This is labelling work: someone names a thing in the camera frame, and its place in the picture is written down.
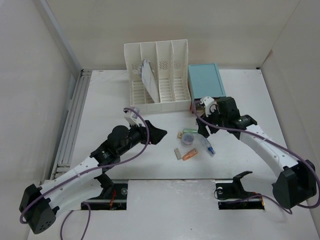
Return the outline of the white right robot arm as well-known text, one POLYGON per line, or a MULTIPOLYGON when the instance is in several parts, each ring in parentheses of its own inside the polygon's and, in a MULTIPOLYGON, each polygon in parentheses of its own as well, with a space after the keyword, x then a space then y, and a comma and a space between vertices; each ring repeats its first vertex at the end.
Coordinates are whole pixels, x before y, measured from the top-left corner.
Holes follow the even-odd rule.
POLYGON ((205 138, 219 130, 227 131, 250 147, 273 171, 276 181, 272 195, 284 209, 295 206, 317 208, 320 203, 304 205, 316 196, 320 179, 314 164, 271 140, 250 115, 241 115, 232 97, 203 97, 191 105, 198 133, 205 138))

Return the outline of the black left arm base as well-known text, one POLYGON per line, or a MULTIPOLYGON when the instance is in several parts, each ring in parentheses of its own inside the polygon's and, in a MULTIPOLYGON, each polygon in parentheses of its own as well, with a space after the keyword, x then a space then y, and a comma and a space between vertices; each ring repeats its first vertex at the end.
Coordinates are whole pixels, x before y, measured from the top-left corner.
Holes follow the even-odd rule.
POLYGON ((91 210, 127 209, 128 180, 111 180, 106 174, 102 174, 91 181, 89 190, 95 190, 93 197, 85 200, 91 210))

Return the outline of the teal mini drawer cabinet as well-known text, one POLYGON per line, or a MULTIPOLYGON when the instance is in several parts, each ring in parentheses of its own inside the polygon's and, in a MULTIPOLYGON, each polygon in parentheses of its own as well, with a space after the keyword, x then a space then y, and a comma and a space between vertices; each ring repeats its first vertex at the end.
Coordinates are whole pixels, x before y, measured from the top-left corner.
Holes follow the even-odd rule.
POLYGON ((216 63, 190 64, 187 70, 191 105, 203 97, 226 96, 220 70, 216 63))

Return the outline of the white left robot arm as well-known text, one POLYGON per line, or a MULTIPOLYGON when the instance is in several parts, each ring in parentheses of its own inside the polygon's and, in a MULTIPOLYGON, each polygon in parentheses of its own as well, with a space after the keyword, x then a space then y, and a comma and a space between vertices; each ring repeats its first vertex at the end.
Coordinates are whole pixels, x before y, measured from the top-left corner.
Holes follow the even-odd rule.
POLYGON ((136 145, 156 145, 167 133, 149 120, 130 127, 114 127, 107 139, 76 167, 41 186, 31 184, 24 190, 19 205, 20 223, 28 225, 35 235, 40 234, 68 207, 97 196, 109 197, 114 183, 106 171, 122 164, 121 156, 136 145))

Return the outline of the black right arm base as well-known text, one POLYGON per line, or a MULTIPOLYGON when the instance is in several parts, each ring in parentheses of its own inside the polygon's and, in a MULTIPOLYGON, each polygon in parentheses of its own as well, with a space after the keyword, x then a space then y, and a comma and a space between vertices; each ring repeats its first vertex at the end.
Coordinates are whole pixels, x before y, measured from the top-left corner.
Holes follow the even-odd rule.
POLYGON ((256 192, 246 191, 242 185, 241 179, 252 171, 244 171, 233 178, 216 180, 214 197, 218 200, 219 210, 264 210, 263 198, 252 196, 256 192))

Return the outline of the white paper booklet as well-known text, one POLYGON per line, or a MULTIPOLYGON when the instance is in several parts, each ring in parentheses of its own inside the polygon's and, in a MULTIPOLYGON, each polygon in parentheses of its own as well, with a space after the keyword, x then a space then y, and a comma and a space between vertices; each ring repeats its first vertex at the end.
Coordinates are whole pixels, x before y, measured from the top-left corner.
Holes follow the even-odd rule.
POLYGON ((154 103, 160 102, 159 90, 157 82, 151 67, 151 62, 148 59, 143 59, 142 64, 138 67, 138 74, 141 77, 142 83, 154 103))

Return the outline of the round clear pin jar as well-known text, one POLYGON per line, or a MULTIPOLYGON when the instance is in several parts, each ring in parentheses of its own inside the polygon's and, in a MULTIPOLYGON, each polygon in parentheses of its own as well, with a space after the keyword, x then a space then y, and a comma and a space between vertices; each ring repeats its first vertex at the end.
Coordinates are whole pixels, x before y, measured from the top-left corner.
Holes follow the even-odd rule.
POLYGON ((182 146, 189 148, 193 145, 194 139, 195 138, 192 133, 186 132, 186 133, 182 134, 180 142, 181 142, 182 146))

